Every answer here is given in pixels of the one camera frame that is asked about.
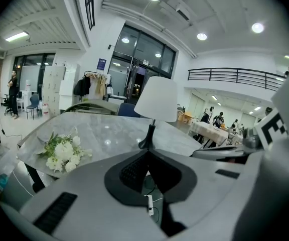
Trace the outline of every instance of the lamp shade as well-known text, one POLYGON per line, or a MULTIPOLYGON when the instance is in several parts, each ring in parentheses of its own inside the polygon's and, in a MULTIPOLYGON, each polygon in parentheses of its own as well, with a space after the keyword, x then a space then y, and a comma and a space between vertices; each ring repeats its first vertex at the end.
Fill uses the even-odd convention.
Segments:
POLYGON ((177 120, 177 84, 171 79, 151 77, 134 111, 159 121, 175 122, 177 120))

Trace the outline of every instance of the white flower bouquet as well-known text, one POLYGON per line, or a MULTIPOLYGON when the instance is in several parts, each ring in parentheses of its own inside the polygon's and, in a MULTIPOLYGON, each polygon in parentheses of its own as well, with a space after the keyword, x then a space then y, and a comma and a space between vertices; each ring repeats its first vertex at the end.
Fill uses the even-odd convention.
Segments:
POLYGON ((80 144, 76 129, 69 135, 52 133, 49 141, 38 154, 48 157, 46 166, 51 170, 62 171, 65 169, 70 172, 79 165, 82 156, 92 156, 92 150, 83 150, 80 144))

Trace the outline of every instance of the ceiling vent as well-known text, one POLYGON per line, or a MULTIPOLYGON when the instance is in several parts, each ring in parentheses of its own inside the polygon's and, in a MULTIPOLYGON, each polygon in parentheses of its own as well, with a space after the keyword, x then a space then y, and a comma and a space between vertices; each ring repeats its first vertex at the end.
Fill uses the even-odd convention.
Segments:
POLYGON ((176 12, 179 13, 186 21, 190 20, 190 13, 181 4, 177 5, 176 12))

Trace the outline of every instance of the white cable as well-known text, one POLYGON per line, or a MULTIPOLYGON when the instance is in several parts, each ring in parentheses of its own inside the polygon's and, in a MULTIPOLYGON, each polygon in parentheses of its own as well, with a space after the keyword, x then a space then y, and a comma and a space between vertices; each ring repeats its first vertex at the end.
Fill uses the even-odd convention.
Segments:
POLYGON ((154 203, 154 202, 157 202, 157 201, 159 201, 159 200, 161 200, 161 199, 163 199, 163 197, 162 197, 162 198, 159 198, 159 199, 157 199, 157 200, 155 200, 155 201, 153 201, 153 203, 154 203))
POLYGON ((12 173, 14 174, 14 177, 16 178, 16 180, 18 181, 18 183, 25 189, 25 191, 27 191, 27 192, 33 197, 33 195, 20 183, 20 181, 19 181, 18 178, 16 177, 14 171, 12 171, 12 173))

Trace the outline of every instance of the tablecloth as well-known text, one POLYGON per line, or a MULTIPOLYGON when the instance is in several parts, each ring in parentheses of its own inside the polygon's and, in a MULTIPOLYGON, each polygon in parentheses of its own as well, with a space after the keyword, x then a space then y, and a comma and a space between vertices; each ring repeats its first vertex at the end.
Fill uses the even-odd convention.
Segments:
POLYGON ((192 136, 194 134, 200 134, 214 141, 219 146, 226 145, 226 140, 228 138, 227 131, 223 131, 205 122, 192 122, 188 130, 188 134, 192 136))

